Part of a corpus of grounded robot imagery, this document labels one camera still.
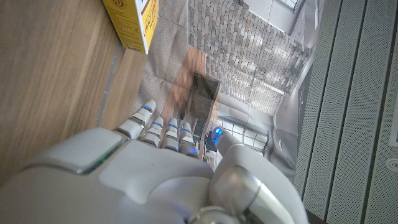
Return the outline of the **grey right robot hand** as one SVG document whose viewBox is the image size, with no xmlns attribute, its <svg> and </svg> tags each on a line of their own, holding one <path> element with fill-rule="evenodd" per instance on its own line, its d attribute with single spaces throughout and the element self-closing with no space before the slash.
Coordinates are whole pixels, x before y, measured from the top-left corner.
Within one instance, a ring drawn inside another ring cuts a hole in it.
<svg viewBox="0 0 398 224">
<path fill-rule="evenodd" d="M 1 186 L 2 223 L 307 223 L 271 162 L 224 128 L 200 159 L 189 124 L 148 101 L 114 130 L 82 131 L 27 161 Z"/>
</svg>

